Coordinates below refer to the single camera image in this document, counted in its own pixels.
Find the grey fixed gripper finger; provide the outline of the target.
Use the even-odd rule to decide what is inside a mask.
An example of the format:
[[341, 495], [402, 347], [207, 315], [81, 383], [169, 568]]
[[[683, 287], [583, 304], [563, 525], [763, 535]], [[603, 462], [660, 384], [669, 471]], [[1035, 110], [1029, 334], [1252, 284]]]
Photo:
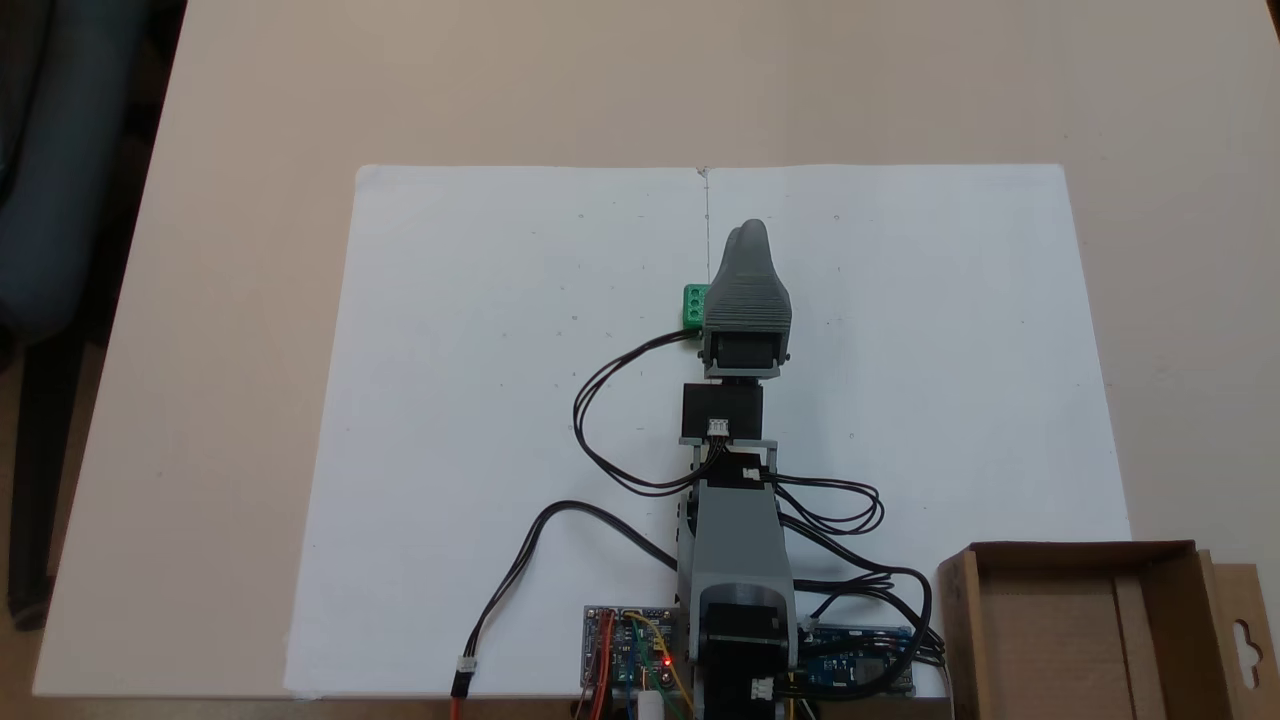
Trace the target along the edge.
[[788, 291], [771, 254], [765, 223], [745, 220], [732, 263], [719, 268], [705, 296], [704, 328], [787, 331], [792, 323]]

